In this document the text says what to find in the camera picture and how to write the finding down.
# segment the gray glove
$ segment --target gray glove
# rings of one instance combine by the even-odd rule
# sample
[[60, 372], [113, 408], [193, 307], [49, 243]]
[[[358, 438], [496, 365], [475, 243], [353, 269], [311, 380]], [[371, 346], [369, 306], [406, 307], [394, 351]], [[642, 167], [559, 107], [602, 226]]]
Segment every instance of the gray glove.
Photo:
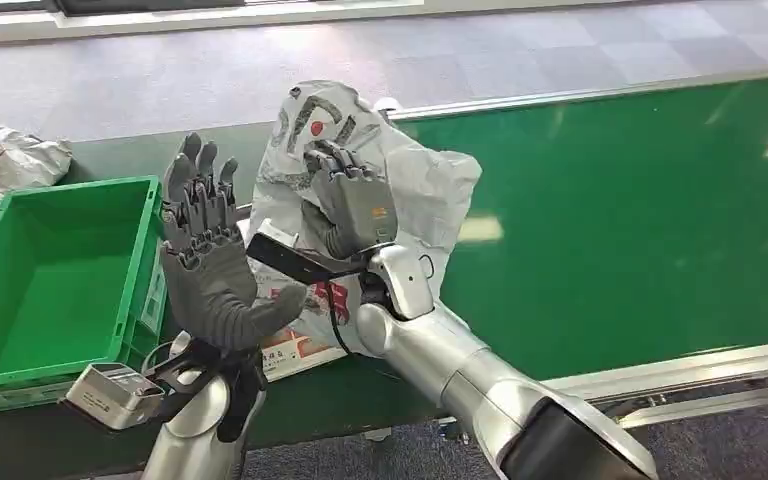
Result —
[[274, 302], [252, 308], [257, 283], [235, 222], [229, 159], [214, 182], [213, 142], [191, 133], [164, 178], [161, 261], [169, 302], [181, 328], [224, 350], [246, 350], [295, 320], [305, 288], [290, 285]]
[[326, 140], [305, 153], [305, 163], [322, 210], [304, 201], [302, 217], [332, 257], [348, 258], [396, 239], [399, 223], [385, 178], [353, 152]]

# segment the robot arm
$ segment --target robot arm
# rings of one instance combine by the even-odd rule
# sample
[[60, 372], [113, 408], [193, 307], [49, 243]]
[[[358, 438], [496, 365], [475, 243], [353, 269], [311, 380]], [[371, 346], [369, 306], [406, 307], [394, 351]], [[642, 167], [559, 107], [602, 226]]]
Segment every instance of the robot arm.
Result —
[[335, 265], [262, 233], [250, 256], [303, 283], [360, 273], [364, 298], [377, 299], [356, 315], [364, 346], [462, 422], [501, 478], [658, 478], [631, 435], [584, 400], [522, 374], [434, 302], [416, 254], [392, 243], [397, 219], [385, 180], [330, 142], [317, 142], [306, 160], [324, 212], [306, 205], [304, 216], [331, 256], [348, 260]]
[[617, 424], [584, 400], [523, 375], [434, 304], [410, 250], [382, 248], [369, 272], [386, 284], [392, 310], [360, 307], [364, 346], [462, 422], [500, 477], [657, 478], [649, 452]]

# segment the green bin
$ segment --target green bin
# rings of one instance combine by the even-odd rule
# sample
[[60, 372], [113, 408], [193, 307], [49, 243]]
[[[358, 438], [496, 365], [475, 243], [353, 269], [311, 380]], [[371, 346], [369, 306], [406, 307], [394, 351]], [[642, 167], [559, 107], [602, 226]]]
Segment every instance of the green bin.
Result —
[[91, 362], [139, 368], [166, 299], [156, 177], [17, 191], [0, 205], [0, 410], [61, 398]]

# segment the window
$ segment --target window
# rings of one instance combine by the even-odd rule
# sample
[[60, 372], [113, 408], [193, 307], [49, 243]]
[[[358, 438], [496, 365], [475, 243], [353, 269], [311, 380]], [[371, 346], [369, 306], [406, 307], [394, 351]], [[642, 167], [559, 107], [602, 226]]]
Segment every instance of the window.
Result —
[[238, 7], [245, 0], [53, 0], [66, 15], [157, 12], [190, 8]]
[[28, 10], [55, 11], [51, 0], [0, 0], [0, 12], [15, 12]]

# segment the white plastic bag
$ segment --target white plastic bag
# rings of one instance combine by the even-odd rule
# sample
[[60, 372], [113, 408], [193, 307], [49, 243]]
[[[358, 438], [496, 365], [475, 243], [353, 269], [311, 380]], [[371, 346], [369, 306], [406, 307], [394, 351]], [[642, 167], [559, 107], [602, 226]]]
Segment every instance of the white plastic bag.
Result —
[[9, 190], [57, 183], [72, 161], [63, 141], [43, 141], [0, 125], [0, 202]]
[[[345, 145], [358, 152], [370, 169], [386, 173], [399, 218], [396, 242], [423, 258], [426, 274], [433, 273], [429, 279], [432, 293], [439, 298], [446, 263], [469, 210], [481, 167], [469, 155], [423, 147], [388, 125], [354, 89], [337, 82], [302, 82], [282, 104], [255, 181], [246, 240], [271, 218], [274, 227], [299, 234], [297, 247], [326, 252], [313, 232], [304, 228], [301, 216], [303, 198], [319, 205], [303, 154], [311, 142], [320, 139]], [[252, 270], [260, 298], [270, 298], [292, 282], [256, 261], [252, 261]], [[351, 350], [369, 355], [351, 318], [360, 305], [357, 278], [338, 279], [332, 285], [340, 336]], [[305, 310], [292, 327], [330, 345], [338, 344], [324, 285], [310, 287]]]

